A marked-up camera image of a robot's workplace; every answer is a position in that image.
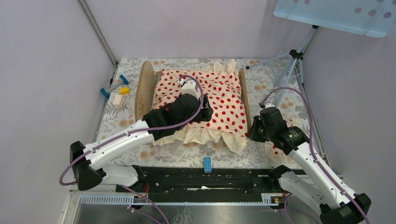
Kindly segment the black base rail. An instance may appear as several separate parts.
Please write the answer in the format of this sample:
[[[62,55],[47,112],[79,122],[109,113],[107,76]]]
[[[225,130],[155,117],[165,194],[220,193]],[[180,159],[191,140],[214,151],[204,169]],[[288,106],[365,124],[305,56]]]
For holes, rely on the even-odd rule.
[[[142,193],[155,203],[258,203],[262,194],[281,197],[284,190],[275,182],[271,169],[162,168],[134,166],[138,181],[117,193]]]

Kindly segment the yellow toy block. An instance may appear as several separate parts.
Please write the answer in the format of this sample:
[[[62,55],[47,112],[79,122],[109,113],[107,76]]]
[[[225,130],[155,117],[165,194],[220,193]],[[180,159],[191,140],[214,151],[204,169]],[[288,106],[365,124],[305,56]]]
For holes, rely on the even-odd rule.
[[[119,91],[119,93],[120,93],[121,95],[126,95],[126,94],[128,94],[129,92],[130,92],[130,89],[129,89],[128,87],[121,88],[120,91]]]

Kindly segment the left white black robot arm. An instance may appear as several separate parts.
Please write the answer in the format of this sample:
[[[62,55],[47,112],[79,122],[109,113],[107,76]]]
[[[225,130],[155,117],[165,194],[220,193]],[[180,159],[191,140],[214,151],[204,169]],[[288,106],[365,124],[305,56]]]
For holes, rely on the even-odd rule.
[[[103,141],[70,145],[71,169],[78,190],[85,191],[100,184],[124,185],[138,192],[144,188],[142,171],[136,165],[125,167],[109,162],[125,152],[172,136],[187,124],[208,122],[213,109],[207,95],[200,102],[191,94],[183,94],[172,103],[151,110],[126,130]]]

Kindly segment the grey tripod stand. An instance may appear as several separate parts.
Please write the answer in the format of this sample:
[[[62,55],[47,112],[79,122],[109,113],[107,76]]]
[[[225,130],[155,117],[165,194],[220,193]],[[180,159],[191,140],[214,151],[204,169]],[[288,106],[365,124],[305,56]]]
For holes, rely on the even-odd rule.
[[[271,73],[274,76],[275,79],[275,87],[287,87],[289,81],[292,78],[295,78],[296,80],[300,80],[300,84],[304,84],[304,75],[303,75],[303,58],[304,58],[304,50],[308,49],[308,46],[310,42],[313,40],[315,34],[317,33],[319,29],[319,26],[317,25],[312,25],[310,31],[308,32],[307,36],[303,39],[302,43],[297,49],[291,49],[289,53],[276,56],[270,59],[263,60],[259,63],[253,64],[253,65],[248,65],[245,67],[245,69],[249,70],[253,67],[259,66],[259,65],[268,65],[270,67]],[[284,68],[282,73],[276,74],[271,67],[271,63],[274,62],[275,60],[285,58],[287,56],[290,56],[290,60],[287,64],[287,66]]]

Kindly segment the floral table mat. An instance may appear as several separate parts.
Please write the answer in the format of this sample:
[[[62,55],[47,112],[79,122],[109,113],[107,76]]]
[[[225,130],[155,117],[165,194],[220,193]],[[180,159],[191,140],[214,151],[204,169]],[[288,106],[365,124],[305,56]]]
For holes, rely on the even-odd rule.
[[[112,100],[108,100],[104,115],[97,132],[97,139],[102,140],[114,135],[135,121],[134,102],[136,87],[139,81],[143,59],[123,58],[118,66],[117,74],[125,76],[129,81],[130,93],[126,95],[121,108],[116,108]],[[236,68],[259,63],[255,59],[237,59]],[[276,74],[282,73],[289,60],[278,59],[271,63]],[[247,97],[250,115],[259,114],[259,103],[268,97],[270,103],[275,103],[279,98],[282,114],[291,113],[301,119],[306,134],[309,133],[309,118],[303,100],[299,96],[299,82],[296,79],[289,81],[289,90],[276,91],[275,79],[268,65],[259,65],[245,71],[247,84]],[[266,157],[264,143],[249,141],[241,153],[231,152],[223,140],[184,144],[174,141],[163,146],[146,144],[134,148],[112,160],[113,164],[127,166],[159,166],[159,167],[197,167],[203,166],[204,157],[211,157],[213,168],[275,168],[275,164]],[[297,168],[296,164],[285,163],[291,169]]]

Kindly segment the large strawberry print cushion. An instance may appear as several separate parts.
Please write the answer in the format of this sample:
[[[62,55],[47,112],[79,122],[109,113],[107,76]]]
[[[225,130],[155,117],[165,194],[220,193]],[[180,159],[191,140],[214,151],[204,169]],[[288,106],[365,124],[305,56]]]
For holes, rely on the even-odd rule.
[[[231,59],[226,65],[215,62],[212,67],[203,70],[162,69],[154,91],[152,109],[160,109],[174,102],[181,94],[177,82],[181,75],[192,76],[200,82],[213,109],[212,117],[208,122],[191,122],[154,144],[164,145],[175,140],[184,144],[205,144],[209,141],[217,143],[222,139],[232,152],[242,152],[248,141],[248,119],[236,61]]]

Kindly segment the small strawberry print pillow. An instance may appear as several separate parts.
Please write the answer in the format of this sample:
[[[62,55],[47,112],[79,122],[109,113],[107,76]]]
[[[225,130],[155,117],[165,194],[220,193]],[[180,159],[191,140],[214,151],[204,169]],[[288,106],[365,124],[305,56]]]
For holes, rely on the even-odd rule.
[[[286,121],[287,127],[297,126],[299,128],[303,128],[303,124],[300,118],[291,113],[283,114],[283,118]],[[267,158],[273,161],[275,164],[281,163],[291,163],[296,164],[299,168],[299,165],[295,161],[293,161],[289,156],[287,156],[281,149],[277,148],[272,142],[264,143],[264,151]]]

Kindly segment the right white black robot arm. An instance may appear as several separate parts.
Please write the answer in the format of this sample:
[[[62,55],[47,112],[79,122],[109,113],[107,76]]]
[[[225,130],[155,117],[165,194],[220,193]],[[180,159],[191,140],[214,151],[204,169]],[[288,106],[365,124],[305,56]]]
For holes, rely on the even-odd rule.
[[[287,125],[274,105],[263,106],[247,136],[255,142],[269,142],[282,151],[313,182],[308,184],[290,168],[280,165],[270,172],[270,190],[290,192],[310,206],[324,224],[358,224],[367,218],[370,198],[348,187],[312,148],[307,135],[299,127]]]

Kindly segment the wooden pet bed frame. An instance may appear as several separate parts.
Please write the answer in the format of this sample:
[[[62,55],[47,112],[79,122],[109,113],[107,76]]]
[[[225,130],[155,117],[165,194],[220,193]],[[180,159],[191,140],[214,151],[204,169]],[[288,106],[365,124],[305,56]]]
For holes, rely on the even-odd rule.
[[[247,111],[247,122],[248,122],[248,130],[249,130],[251,128],[251,118],[249,111],[245,71],[243,68],[239,70],[237,69],[237,71],[239,73],[240,84],[242,87],[242,101],[244,102]],[[135,97],[136,119],[141,119],[143,115],[153,110],[152,104],[154,100],[154,91],[160,75],[161,75],[161,70],[154,71],[151,62],[149,61],[144,62],[141,69],[141,73],[138,81],[138,87],[136,90],[136,97]]]

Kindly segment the beige wooden toy block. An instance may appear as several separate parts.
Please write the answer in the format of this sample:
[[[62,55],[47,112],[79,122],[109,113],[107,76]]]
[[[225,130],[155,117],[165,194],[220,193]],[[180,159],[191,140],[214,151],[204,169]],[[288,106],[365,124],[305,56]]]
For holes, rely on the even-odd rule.
[[[116,95],[113,100],[113,105],[116,108],[121,108],[124,103],[124,96],[123,95]]]

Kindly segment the blue toy brick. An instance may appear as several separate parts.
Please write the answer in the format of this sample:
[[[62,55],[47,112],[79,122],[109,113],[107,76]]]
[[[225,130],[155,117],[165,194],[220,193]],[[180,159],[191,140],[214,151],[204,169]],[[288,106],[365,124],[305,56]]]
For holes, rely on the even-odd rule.
[[[209,174],[212,172],[212,159],[211,157],[204,157],[203,160],[204,173]]]

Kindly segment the light blue perforated tray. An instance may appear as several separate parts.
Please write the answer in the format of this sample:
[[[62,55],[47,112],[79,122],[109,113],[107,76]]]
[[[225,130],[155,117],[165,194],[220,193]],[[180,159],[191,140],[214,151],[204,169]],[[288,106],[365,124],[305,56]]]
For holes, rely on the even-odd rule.
[[[396,21],[394,0],[279,0],[274,15],[293,21],[383,38]]]

